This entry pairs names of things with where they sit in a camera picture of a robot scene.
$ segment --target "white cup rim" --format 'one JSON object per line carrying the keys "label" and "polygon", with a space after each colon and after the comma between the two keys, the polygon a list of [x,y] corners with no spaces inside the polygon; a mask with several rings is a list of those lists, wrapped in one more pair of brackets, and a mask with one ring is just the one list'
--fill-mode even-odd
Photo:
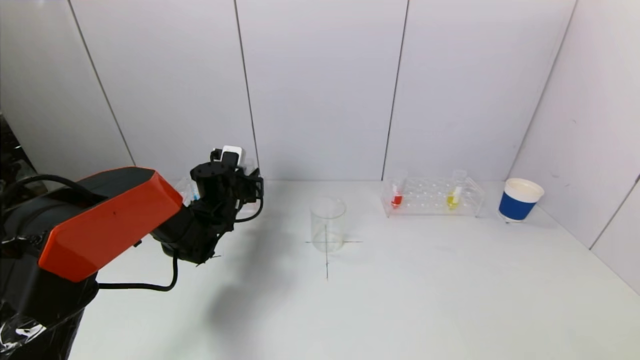
{"label": "white cup rim", "polygon": [[516,184],[524,185],[527,189],[532,190],[530,192],[527,191],[527,193],[525,194],[525,196],[527,197],[537,197],[539,199],[540,197],[542,197],[542,195],[545,194],[545,190],[542,188],[542,186],[534,183],[533,181],[521,179],[519,177],[512,177],[511,179],[507,179],[505,187],[508,186],[509,188],[511,188],[512,192],[522,193],[521,190],[516,190],[514,188],[514,185]]}

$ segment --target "blue paper cup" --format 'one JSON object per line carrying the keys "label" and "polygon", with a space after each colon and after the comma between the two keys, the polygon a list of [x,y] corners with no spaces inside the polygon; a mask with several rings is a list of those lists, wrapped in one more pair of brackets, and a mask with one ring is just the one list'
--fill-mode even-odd
{"label": "blue paper cup", "polygon": [[508,179],[498,210],[508,222],[524,220],[545,194],[542,186],[525,179]]}

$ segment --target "glass beaker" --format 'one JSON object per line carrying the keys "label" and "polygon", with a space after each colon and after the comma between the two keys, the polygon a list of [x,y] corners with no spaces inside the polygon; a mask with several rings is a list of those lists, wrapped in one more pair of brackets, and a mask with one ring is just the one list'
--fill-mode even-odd
{"label": "glass beaker", "polygon": [[334,252],[344,245],[344,201],[328,196],[311,204],[311,243],[321,252]]}

